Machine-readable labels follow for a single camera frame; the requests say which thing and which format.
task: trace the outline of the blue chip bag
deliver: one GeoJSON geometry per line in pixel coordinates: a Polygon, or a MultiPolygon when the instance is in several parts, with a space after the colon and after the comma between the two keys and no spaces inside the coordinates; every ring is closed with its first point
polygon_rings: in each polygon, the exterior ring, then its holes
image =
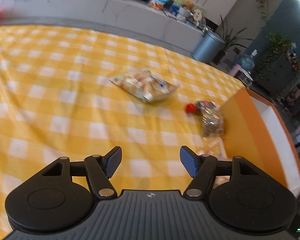
{"type": "Polygon", "coordinates": [[[162,11],[165,3],[170,2],[171,0],[149,0],[148,5],[158,11],[162,11]]]}

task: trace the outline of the blue metal trash can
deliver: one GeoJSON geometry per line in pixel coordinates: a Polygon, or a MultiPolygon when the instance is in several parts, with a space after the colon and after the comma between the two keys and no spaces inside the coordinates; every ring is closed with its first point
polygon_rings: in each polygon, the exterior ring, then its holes
{"type": "Polygon", "coordinates": [[[192,57],[195,60],[210,64],[219,50],[225,45],[225,41],[213,31],[207,31],[199,46],[194,50],[192,57]]]}

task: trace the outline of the red object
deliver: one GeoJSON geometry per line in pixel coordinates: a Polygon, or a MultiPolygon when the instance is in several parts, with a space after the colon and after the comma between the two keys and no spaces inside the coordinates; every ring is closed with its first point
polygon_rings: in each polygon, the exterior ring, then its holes
{"type": "Polygon", "coordinates": [[[193,113],[195,113],[196,110],[197,110],[197,107],[195,106],[195,104],[187,104],[186,109],[185,109],[187,114],[193,114],[193,113]]]}

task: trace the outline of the ribbed gray panel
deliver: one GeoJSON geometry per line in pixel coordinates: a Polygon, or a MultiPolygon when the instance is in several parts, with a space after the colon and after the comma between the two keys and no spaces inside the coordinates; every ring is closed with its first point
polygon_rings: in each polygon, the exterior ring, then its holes
{"type": "Polygon", "coordinates": [[[80,225],[52,235],[19,231],[6,240],[292,240],[286,231],[247,236],[217,223],[202,202],[184,199],[178,191],[125,190],[115,200],[99,202],[80,225]]]}

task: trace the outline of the orange box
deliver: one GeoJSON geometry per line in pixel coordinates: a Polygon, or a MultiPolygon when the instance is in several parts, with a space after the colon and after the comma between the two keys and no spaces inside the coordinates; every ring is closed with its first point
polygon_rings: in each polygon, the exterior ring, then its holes
{"type": "Polygon", "coordinates": [[[226,155],[241,155],[287,187],[300,193],[300,160],[276,107],[242,88],[221,111],[226,155]]]}

